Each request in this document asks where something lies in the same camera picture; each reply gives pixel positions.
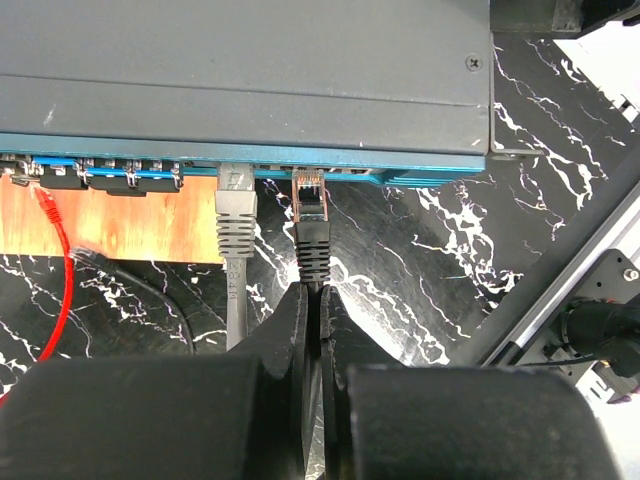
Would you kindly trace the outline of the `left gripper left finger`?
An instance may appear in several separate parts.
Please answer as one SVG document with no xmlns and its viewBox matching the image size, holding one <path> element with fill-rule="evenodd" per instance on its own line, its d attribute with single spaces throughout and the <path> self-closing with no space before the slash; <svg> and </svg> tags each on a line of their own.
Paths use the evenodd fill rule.
<svg viewBox="0 0 640 480">
<path fill-rule="evenodd" d="M 5 479 L 301 479 L 306 288 L 230 351 L 49 360 L 1 408 Z"/>
</svg>

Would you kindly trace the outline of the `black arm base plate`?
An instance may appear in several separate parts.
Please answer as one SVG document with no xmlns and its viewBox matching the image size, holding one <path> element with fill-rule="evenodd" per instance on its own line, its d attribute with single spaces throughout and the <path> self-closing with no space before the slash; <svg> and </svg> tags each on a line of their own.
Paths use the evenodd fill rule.
<svg viewBox="0 0 640 480">
<path fill-rule="evenodd" d="M 607 184 L 504 297 L 454 366 L 550 370 L 606 402 L 639 377 L 639 185 Z"/>
</svg>

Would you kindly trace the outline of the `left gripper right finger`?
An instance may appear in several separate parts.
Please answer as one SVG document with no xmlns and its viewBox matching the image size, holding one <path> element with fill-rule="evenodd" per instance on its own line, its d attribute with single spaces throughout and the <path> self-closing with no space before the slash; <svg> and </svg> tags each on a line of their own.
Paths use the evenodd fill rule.
<svg viewBox="0 0 640 480">
<path fill-rule="evenodd" d="M 328 479 L 617 479 L 588 403 L 542 369 L 398 362 L 320 303 Z"/>
</svg>

